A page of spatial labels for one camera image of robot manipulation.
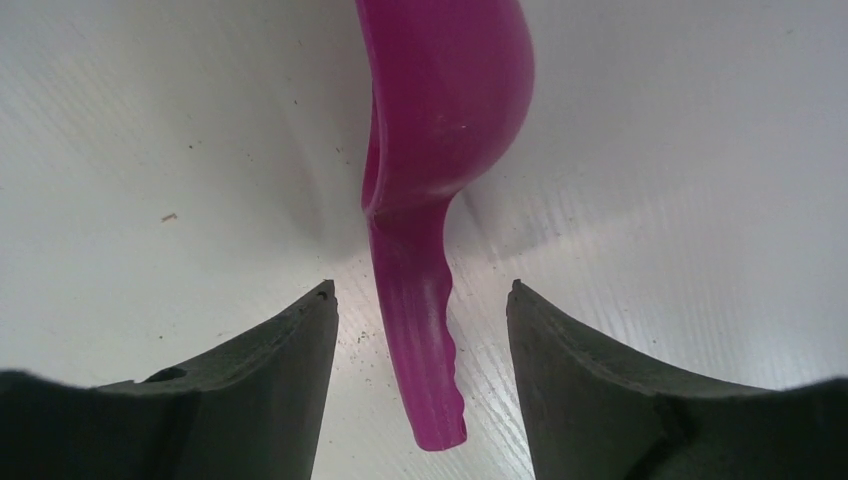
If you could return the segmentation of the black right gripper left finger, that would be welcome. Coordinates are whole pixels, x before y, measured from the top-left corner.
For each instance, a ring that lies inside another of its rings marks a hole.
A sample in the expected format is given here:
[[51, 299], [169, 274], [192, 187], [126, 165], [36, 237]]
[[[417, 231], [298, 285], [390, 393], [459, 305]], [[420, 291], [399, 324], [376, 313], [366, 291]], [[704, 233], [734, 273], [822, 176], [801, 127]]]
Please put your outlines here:
[[5, 479], [308, 479], [338, 332], [326, 280], [141, 382], [1, 375]]

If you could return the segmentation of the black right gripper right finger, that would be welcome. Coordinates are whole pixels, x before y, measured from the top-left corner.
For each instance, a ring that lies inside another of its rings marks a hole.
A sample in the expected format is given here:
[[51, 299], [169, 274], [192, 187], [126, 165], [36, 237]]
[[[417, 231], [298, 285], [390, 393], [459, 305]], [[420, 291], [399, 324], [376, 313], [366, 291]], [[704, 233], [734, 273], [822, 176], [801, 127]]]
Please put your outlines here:
[[696, 374], [520, 281], [506, 316], [539, 479], [843, 479], [847, 381], [767, 390]]

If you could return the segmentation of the magenta plastic scoop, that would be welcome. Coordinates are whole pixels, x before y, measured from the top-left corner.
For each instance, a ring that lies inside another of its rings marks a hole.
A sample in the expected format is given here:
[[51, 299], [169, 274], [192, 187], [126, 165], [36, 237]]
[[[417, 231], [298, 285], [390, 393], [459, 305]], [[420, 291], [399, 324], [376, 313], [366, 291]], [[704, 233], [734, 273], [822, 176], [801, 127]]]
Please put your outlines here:
[[416, 444], [465, 442], [444, 249], [452, 199], [516, 138], [534, 84], [516, 1], [360, 1], [372, 74], [361, 193], [393, 369]]

